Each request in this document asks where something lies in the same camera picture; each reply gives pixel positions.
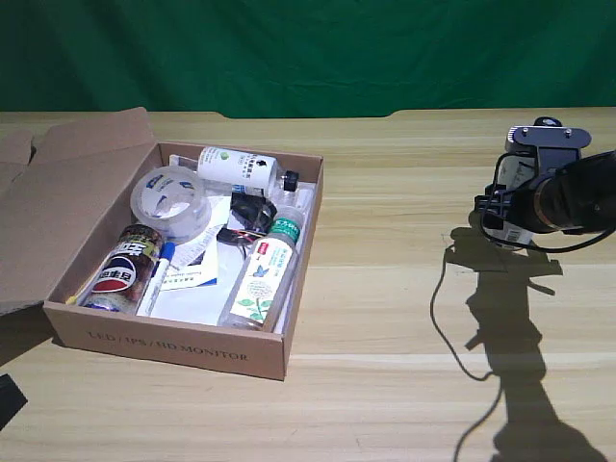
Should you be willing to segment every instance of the bottle label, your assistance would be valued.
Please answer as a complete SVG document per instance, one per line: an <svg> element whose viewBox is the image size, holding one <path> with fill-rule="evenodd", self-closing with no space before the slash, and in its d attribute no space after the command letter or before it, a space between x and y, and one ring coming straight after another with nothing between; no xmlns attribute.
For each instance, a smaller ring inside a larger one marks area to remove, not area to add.
<svg viewBox="0 0 616 462"><path fill-rule="evenodd" d="M512 190L530 180L535 175L534 159L520 156L511 156L504 159L500 167L497 183ZM533 233L520 226L506 221L502 229L486 229L486 232L497 239L512 243L512 245L499 244L503 248L517 249L515 244L530 244Z"/></svg>
<svg viewBox="0 0 616 462"><path fill-rule="evenodd" d="M248 194L248 195L258 195L262 197L265 197L266 195L266 192L262 190L261 188L250 188L248 186L242 186L242 185L233 185L233 189L231 190L231 192Z"/></svg>
<svg viewBox="0 0 616 462"><path fill-rule="evenodd" d="M273 157L209 146L201 151L197 171L206 180L267 191L275 164Z"/></svg>
<svg viewBox="0 0 616 462"><path fill-rule="evenodd" d="M275 238L263 238L255 245L231 314L263 324L291 261L293 249Z"/></svg>
<svg viewBox="0 0 616 462"><path fill-rule="evenodd" d="M293 239L293 242L297 244L297 240L299 239L299 226L294 221L288 218L277 218L271 229L269 230L271 233L282 233L289 236Z"/></svg>

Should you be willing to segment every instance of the cardboard box lid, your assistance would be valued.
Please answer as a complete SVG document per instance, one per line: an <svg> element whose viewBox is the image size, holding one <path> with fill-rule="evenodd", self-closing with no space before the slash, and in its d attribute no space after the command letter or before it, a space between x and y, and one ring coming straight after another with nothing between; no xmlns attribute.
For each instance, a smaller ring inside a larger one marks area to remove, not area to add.
<svg viewBox="0 0 616 462"><path fill-rule="evenodd" d="M32 139L28 130L17 130L0 140L0 196L30 163Z"/></svg>
<svg viewBox="0 0 616 462"><path fill-rule="evenodd" d="M130 214L137 173L161 162L155 146L144 108L48 131L32 163L0 196L0 315L54 293L81 249L101 238L92 231L119 195ZM98 229L113 243L121 227Z"/></svg>

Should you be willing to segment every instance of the wood grain surface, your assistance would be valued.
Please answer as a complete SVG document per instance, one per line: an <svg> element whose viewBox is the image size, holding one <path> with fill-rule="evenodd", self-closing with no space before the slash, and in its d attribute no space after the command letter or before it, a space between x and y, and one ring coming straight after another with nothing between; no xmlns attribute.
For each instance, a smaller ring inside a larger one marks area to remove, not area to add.
<svg viewBox="0 0 616 462"><path fill-rule="evenodd" d="M588 130L585 155L616 147L613 108L152 114L159 140L324 157L288 378L71 350L52 343L42 313L16 313L0 318L0 372L29 402L0 433L0 460L616 460L616 238L528 256L469 224L508 129L545 115ZM4 113L0 136L87 116ZM462 372L431 300L468 372L500 377ZM485 344L467 350L479 321Z"/></svg>

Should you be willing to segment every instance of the white plastic bottle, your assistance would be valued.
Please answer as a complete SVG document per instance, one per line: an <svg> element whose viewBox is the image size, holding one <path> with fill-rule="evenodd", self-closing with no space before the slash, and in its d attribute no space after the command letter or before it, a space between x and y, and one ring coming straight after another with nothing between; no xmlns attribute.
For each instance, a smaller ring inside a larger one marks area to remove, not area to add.
<svg viewBox="0 0 616 462"><path fill-rule="evenodd" d="M304 215L284 192L269 233L255 241L218 318L218 325L273 331L295 274L295 244Z"/></svg>
<svg viewBox="0 0 616 462"><path fill-rule="evenodd" d="M518 188L526 181L532 179L535 174L536 160L528 157L506 157L500 166L497 184L504 185L507 190ZM502 229L489 229L485 231L497 239L511 242L512 245L498 244L508 250L519 250L513 243L530 244L533 233L516 224L505 221Z"/></svg>
<svg viewBox="0 0 616 462"><path fill-rule="evenodd" d="M221 147L204 147L197 165L199 177L233 185L234 193L261 195L271 199L297 173L285 170L269 156Z"/></svg>

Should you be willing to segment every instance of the marker pen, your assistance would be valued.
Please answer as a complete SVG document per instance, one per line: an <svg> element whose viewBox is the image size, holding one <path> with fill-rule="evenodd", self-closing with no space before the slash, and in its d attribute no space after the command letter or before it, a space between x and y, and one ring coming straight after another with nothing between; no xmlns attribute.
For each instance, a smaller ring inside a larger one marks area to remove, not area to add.
<svg viewBox="0 0 616 462"><path fill-rule="evenodd" d="M167 275L167 270L171 263L171 258L173 258L174 252L174 243L165 243L165 245L163 245L161 256L156 264L156 268L154 269L154 274L152 275L152 278L147 285L147 289L145 290L145 294L143 294L143 298L141 299L139 309L137 310L137 316L150 316L152 314L154 302L156 301L158 293L161 290L161 286L163 285L163 281Z"/></svg>

